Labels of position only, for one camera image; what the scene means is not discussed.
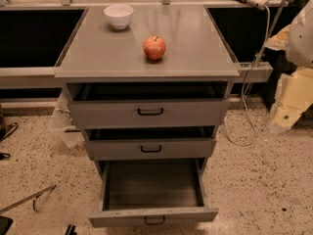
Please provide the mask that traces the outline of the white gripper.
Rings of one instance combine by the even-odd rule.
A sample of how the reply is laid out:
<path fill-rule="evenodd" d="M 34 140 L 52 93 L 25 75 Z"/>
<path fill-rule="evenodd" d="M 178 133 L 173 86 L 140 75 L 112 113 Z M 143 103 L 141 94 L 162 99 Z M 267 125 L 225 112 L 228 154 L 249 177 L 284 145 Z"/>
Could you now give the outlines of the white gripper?
<path fill-rule="evenodd" d="M 313 104 L 313 69 L 298 67 L 288 78 L 273 123 L 278 129 L 291 129 Z"/>

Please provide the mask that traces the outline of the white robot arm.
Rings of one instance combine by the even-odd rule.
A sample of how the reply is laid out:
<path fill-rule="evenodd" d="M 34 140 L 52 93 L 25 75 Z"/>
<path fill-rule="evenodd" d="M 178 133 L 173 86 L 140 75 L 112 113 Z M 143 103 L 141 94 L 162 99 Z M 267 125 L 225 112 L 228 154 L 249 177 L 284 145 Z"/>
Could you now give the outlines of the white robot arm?
<path fill-rule="evenodd" d="M 313 104 L 313 0 L 291 22 L 286 56 L 297 69 L 287 81 L 271 122 L 274 133 L 290 130 Z"/>

